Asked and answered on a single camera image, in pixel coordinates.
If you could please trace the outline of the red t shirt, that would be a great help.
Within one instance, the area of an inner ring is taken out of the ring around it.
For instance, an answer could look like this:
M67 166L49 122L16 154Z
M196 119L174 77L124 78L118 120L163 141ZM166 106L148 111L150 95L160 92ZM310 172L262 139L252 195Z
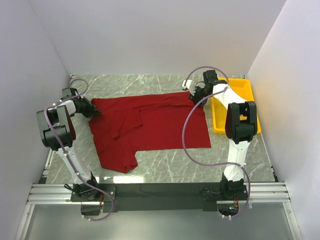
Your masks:
M187 92L93 98L100 111L89 121L102 168L128 173L138 166L138 151L210 148L205 113Z

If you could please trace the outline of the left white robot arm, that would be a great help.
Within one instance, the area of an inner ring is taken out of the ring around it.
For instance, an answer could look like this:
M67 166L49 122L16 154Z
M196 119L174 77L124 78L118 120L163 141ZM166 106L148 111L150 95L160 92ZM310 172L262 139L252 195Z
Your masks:
M65 184L64 187L82 201L99 201L103 194L98 182L76 147L76 131L71 120L75 114L90 119L100 115L101 111L81 96L76 88L64 88L57 104L36 113L40 138L45 147L62 158L71 173L73 185Z

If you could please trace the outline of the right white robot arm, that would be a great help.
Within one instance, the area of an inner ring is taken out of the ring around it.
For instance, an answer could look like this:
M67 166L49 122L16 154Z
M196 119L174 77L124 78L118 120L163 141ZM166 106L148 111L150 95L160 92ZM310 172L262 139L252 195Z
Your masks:
M182 87L189 91L189 99L194 103L192 112L210 97L217 99L226 109L224 128L229 149L218 194L225 200L233 200L250 192L250 186L245 185L249 180L245 164L248 148L258 132L257 106L254 101L247 101L232 90L229 78L220 80L218 68L207 66L206 69L202 74L204 87L194 84L189 78Z

